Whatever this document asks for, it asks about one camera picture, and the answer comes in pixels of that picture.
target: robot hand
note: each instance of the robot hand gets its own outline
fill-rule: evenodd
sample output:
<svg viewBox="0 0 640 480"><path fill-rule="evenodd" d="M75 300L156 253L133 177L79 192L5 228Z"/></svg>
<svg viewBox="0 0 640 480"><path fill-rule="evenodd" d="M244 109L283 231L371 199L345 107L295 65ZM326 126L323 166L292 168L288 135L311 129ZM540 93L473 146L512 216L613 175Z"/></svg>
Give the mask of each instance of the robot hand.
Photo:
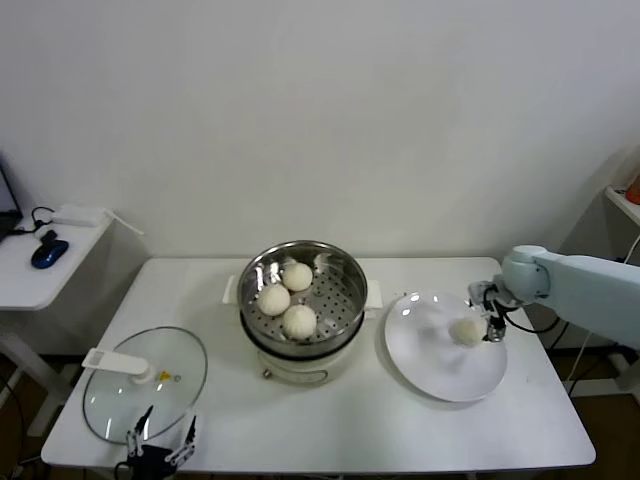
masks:
<svg viewBox="0 0 640 480"><path fill-rule="evenodd" d="M507 333L507 313L520 307L508 292L499 277L495 277L493 282L482 281L469 285L469 304L480 306L482 316L487 319L485 342L501 342Z"/></svg>
<svg viewBox="0 0 640 480"><path fill-rule="evenodd" d="M113 476L116 480L121 466L128 466L132 470L132 480L162 480L173 475L193 455L196 417L191 421L184 444L177 450L143 445L142 432L152 410L153 405L140 417L133 431L127 432L127 459L115 466Z"/></svg>

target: laptop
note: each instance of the laptop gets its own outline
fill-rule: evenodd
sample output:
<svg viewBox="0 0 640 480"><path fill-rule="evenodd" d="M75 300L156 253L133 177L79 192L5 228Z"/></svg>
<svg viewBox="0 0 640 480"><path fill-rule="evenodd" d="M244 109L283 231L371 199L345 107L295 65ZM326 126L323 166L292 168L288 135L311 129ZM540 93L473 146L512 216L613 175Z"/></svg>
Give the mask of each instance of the laptop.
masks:
<svg viewBox="0 0 640 480"><path fill-rule="evenodd" d="M22 220L22 212L0 165L0 242L16 228L20 220Z"/></svg>

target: steamed bun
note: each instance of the steamed bun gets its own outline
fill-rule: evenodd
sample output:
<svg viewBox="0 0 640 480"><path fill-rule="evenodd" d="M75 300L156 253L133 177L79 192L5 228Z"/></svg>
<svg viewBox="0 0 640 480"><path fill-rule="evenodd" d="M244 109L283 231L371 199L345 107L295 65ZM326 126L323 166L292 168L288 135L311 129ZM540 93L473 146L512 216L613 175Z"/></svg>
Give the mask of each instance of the steamed bun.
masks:
<svg viewBox="0 0 640 480"><path fill-rule="evenodd" d="M282 317L282 329L293 340L304 340L316 331L316 313L306 305L294 305Z"/></svg>
<svg viewBox="0 0 640 480"><path fill-rule="evenodd" d="M275 317L289 308L291 297L282 285L269 285L262 289L257 303L262 313Z"/></svg>
<svg viewBox="0 0 640 480"><path fill-rule="evenodd" d="M467 347L475 347L482 343L486 334L486 322L479 318L462 318L451 325L449 333L454 342Z"/></svg>
<svg viewBox="0 0 640 480"><path fill-rule="evenodd" d="M282 274L282 283L292 292L306 290L313 280L313 272L304 263L287 265Z"/></svg>

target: shelf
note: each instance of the shelf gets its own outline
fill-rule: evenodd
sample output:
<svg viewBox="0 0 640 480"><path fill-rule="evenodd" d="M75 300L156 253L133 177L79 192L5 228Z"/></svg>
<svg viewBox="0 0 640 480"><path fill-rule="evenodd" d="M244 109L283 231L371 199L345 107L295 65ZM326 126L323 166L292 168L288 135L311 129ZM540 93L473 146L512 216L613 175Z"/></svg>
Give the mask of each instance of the shelf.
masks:
<svg viewBox="0 0 640 480"><path fill-rule="evenodd" d="M609 186L606 188L605 194L627 217L633 220L636 225L640 226L640 205L631 203L624 198L624 189L622 187Z"/></svg>

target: floor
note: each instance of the floor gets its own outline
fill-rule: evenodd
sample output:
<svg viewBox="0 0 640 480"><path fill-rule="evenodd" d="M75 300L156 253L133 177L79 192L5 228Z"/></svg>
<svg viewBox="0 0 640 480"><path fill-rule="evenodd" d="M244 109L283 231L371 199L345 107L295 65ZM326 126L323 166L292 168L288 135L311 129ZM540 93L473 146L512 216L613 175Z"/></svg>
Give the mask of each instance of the floor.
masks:
<svg viewBox="0 0 640 480"><path fill-rule="evenodd" d="M581 365L590 365L596 357L586 355ZM552 361L561 378L566 377L571 368L573 358L569 356L554 356ZM61 364L52 363L54 368L61 368ZM13 364L0 356L0 374L9 378L14 370ZM615 376L615 369L606 361L593 370L587 378L610 378ZM22 377L15 388L18 395L26 423L29 424L45 398L42 388L28 377ZM526 478L536 480L638 480L640 479L640 407L630 395L617 397L577 398L574 400L587 431L593 441L596 451L596 462L584 468L545 471L528 474ZM0 409L0 479L1 474L7 474L13 468L19 449L20 422L15 402L8 399ZM27 438L24 446L23 458L37 456L44 443L44 438ZM279 477L231 477L225 475L178 475L178 479L205 480L214 477L216 480L280 480ZM35 462L23 472L20 477L25 480L99 480L100 476L93 472L82 470L51 468L41 462ZM358 477L346 477L346 480ZM396 477L368 477L375 480L391 480ZM464 479L463 475L435 475L428 476L431 480ZM510 474L482 474L481 480L493 478L522 478L520 475Z"/></svg>

